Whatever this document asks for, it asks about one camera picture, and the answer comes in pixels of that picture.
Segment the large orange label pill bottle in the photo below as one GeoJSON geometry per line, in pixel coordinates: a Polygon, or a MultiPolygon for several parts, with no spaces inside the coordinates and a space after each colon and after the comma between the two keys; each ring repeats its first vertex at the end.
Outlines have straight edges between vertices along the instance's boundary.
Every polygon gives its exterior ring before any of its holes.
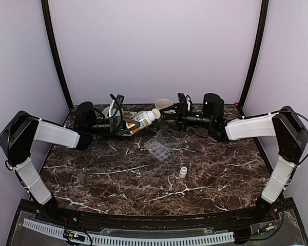
{"type": "Polygon", "coordinates": [[[134,135],[140,130],[148,127],[151,125],[155,120],[159,119],[161,117],[161,113],[158,109],[154,108],[150,111],[143,111],[136,115],[134,118],[132,118],[133,121],[137,121],[140,123],[139,127],[136,127],[135,129],[130,131],[130,134],[134,135]]]}

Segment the clear plastic pill organizer box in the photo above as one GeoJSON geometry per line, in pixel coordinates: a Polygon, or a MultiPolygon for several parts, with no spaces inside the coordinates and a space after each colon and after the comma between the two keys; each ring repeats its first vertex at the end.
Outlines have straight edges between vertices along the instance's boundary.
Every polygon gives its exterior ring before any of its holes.
{"type": "Polygon", "coordinates": [[[160,129],[155,137],[144,144],[144,148],[158,161],[169,159],[171,153],[180,145],[180,141],[171,133],[160,129]]]}

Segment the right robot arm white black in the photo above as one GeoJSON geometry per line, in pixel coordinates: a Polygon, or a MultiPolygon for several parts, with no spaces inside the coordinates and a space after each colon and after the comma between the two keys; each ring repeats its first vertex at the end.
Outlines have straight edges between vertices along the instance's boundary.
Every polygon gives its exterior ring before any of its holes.
{"type": "Polygon", "coordinates": [[[301,121],[303,116],[285,106],[266,114],[226,120],[224,100],[217,94],[204,95],[201,112],[193,110],[189,96],[179,93],[178,100],[169,107],[159,108],[163,122],[176,131],[186,131],[187,127],[205,128],[208,135],[218,142],[266,136],[276,138],[278,160],[258,198],[260,204],[252,210],[254,221],[265,221],[272,213],[270,204],[290,184],[297,167],[304,160],[302,155],[308,143],[308,130],[301,121]]]}

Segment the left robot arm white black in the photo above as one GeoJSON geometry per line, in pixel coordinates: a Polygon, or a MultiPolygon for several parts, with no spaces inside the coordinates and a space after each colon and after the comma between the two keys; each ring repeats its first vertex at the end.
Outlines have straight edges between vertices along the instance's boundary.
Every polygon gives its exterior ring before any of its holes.
{"type": "Polygon", "coordinates": [[[43,206],[42,215],[50,223],[58,223],[62,219],[62,211],[55,207],[57,200],[32,162],[34,143],[43,142],[83,151],[92,144],[94,137],[129,135],[141,125],[123,116],[119,102],[114,102],[112,106],[118,112],[105,116],[93,103],[81,103],[74,113],[72,128],[19,111],[1,132],[0,147],[7,157],[7,168],[16,173],[24,189],[43,206]]]}

